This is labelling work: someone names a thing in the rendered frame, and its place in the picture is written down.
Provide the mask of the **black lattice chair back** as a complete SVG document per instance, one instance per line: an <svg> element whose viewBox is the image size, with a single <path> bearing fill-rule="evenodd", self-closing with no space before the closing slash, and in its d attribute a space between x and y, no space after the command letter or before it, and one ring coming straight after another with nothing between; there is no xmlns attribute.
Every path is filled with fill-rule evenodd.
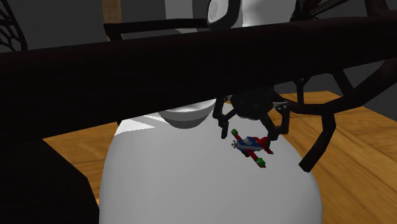
<svg viewBox="0 0 397 224"><path fill-rule="evenodd" d="M27 40L8 0L0 0L0 53L28 50Z"/></svg>

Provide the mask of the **red blue toy plane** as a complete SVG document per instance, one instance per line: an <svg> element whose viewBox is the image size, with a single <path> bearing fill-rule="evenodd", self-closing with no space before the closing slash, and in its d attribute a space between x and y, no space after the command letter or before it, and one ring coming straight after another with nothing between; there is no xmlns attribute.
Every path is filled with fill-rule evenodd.
<svg viewBox="0 0 397 224"><path fill-rule="evenodd" d="M264 159L256 155L256 151L263 150L264 152L272 155L274 152L270 149L270 141L267 137L251 137L247 136L241 138L236 129L232 129L231 134L235 138L231 146L238 149L245 157L250 157L260 168L266 168L266 162Z"/></svg>

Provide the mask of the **light wooden post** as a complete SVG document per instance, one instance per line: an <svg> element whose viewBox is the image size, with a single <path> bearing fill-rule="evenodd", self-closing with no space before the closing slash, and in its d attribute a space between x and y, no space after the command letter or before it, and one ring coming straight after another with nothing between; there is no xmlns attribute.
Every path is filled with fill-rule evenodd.
<svg viewBox="0 0 397 224"><path fill-rule="evenodd" d="M104 29L109 41L122 40L123 35L114 31L109 24L122 23L121 0L101 0Z"/></svg>

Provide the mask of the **white bowl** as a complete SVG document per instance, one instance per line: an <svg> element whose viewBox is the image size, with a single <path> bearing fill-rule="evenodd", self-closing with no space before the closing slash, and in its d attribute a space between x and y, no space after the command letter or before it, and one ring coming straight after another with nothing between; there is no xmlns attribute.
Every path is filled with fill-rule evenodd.
<svg viewBox="0 0 397 224"><path fill-rule="evenodd" d="M158 114L171 126L191 129L200 125L214 109L216 99L160 111Z"/></svg>

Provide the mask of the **dark brown branch-frame furniture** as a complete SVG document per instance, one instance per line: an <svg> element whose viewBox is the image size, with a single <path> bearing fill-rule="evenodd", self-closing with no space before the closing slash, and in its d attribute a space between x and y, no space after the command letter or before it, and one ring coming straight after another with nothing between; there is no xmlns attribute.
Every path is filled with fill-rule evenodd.
<svg viewBox="0 0 397 224"><path fill-rule="evenodd" d="M384 66L324 104L291 103L325 129L300 162L323 155L336 113L397 83L397 10L0 53L0 224L98 224L88 181L47 137L378 60Z"/></svg>

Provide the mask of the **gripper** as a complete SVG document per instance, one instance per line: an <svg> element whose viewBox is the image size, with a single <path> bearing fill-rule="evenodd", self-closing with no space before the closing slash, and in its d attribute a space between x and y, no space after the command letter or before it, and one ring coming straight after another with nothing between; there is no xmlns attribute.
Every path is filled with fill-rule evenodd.
<svg viewBox="0 0 397 224"><path fill-rule="evenodd" d="M225 139L228 134L229 119L236 114L241 118L249 120L260 120L268 131L269 141L278 140L279 135L289 132L290 108L287 102L275 102L274 88L259 88L233 94L230 97L220 97L216 99L212 117L218 121L221 128L221 138ZM227 114L223 114L223 106L230 99L233 109ZM268 115L274 108L281 116L281 124L275 126Z"/></svg>

